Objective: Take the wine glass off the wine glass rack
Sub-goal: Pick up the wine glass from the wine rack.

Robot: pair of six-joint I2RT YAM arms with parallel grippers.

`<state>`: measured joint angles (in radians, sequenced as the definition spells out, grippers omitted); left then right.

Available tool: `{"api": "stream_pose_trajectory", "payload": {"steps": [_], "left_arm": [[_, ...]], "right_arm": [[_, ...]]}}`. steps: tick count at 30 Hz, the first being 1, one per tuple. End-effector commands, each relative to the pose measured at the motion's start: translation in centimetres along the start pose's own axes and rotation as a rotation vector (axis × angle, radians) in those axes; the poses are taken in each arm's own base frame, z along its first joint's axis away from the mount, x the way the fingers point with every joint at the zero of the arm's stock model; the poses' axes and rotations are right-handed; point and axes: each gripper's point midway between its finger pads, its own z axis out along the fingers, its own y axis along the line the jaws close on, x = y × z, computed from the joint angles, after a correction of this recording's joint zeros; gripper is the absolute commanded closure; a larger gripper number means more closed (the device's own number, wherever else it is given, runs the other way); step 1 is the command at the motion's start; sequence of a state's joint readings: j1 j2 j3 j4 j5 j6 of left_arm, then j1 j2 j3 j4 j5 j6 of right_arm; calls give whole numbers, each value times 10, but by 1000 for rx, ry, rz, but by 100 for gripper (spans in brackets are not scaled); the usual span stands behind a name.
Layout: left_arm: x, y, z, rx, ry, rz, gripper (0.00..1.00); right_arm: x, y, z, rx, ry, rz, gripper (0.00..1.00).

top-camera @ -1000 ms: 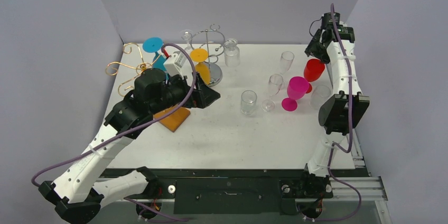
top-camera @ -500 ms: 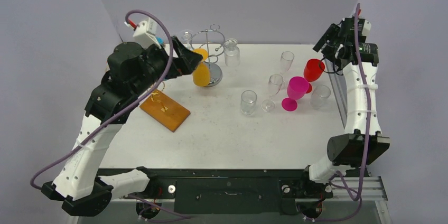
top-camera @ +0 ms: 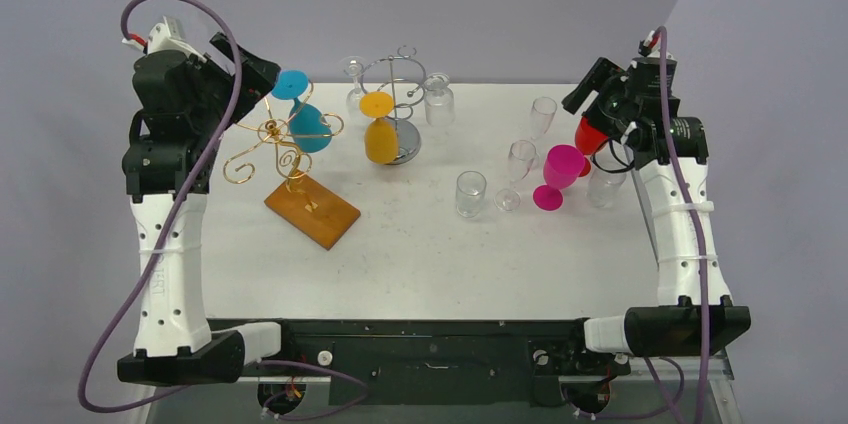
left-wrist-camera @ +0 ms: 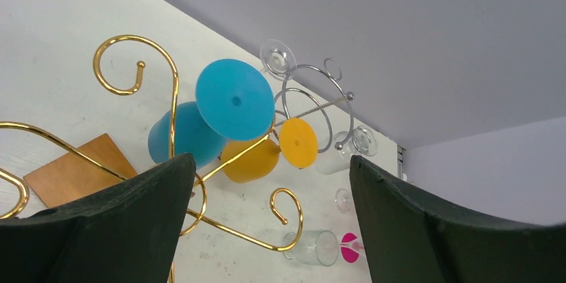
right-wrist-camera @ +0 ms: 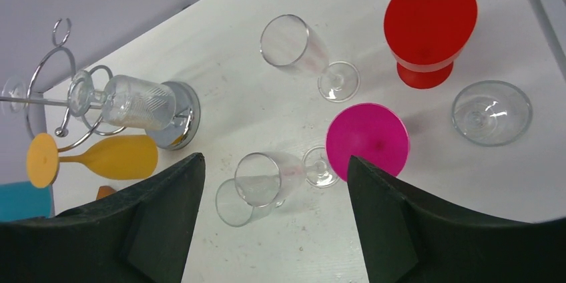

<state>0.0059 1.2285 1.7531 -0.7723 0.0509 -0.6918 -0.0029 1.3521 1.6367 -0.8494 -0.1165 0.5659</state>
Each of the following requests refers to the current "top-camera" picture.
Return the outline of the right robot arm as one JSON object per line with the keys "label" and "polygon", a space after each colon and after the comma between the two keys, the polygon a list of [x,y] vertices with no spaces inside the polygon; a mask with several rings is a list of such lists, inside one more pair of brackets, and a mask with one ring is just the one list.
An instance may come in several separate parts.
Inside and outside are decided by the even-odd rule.
{"label": "right robot arm", "polygon": [[604,353],[712,356],[751,327],[750,310],[734,304],[715,249],[703,123],[679,115],[675,96],[662,105],[675,61],[668,61],[665,77],[660,70],[655,55],[626,68],[600,57],[562,100],[565,111],[581,116],[577,139],[598,133],[631,151],[633,162],[625,168],[644,190],[659,273],[657,306],[590,318],[583,333],[565,342],[565,360],[578,371],[592,369]]}

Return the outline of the yellow wine glass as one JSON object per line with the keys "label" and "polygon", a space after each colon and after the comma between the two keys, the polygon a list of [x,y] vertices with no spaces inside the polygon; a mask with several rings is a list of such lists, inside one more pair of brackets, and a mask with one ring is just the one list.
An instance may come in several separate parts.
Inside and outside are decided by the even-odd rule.
{"label": "yellow wine glass", "polygon": [[366,157],[376,164],[393,162],[399,143],[395,125],[388,119],[395,108],[392,96],[383,91],[369,92],[362,97],[359,107],[363,115],[373,119],[364,134]]}

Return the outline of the blue wine glass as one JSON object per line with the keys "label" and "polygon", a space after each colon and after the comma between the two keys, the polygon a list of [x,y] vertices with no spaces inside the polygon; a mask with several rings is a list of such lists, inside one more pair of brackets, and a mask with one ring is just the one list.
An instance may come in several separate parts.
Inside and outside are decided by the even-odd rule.
{"label": "blue wine glass", "polygon": [[305,153],[317,153],[331,142],[331,129],[321,122],[322,113],[300,97],[310,89],[307,75],[299,70],[284,70],[278,74],[271,95],[278,100],[291,100],[289,133]]}

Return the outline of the red wine glass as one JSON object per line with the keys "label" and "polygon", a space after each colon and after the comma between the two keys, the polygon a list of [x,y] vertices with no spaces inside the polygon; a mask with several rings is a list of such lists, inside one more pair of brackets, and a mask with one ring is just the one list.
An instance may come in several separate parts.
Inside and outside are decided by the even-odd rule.
{"label": "red wine glass", "polygon": [[588,119],[583,116],[575,131],[575,147],[584,155],[584,167],[579,176],[584,177],[591,171],[589,157],[605,145],[608,137],[601,131],[592,127]]}

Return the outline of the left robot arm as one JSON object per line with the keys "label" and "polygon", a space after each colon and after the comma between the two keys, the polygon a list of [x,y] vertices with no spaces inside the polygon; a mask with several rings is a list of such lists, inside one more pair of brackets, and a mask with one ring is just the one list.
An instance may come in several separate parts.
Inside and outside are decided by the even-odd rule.
{"label": "left robot arm", "polygon": [[273,87],[277,64],[234,47],[213,46],[245,74],[244,82],[157,24],[141,44],[133,89],[140,101],[122,160],[136,222],[142,284],[138,332],[117,364],[125,383],[180,386],[232,383],[260,361],[291,371],[298,346],[276,322],[214,331],[202,295],[202,222],[217,144]]}

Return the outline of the clear ribbed glass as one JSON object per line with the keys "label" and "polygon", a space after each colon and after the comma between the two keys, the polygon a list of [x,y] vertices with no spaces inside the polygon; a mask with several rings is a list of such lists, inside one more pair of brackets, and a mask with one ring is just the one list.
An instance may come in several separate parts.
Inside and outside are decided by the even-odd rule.
{"label": "clear ribbed glass", "polygon": [[450,78],[444,73],[433,73],[423,83],[425,117],[431,126],[448,126],[455,120],[454,93]]}

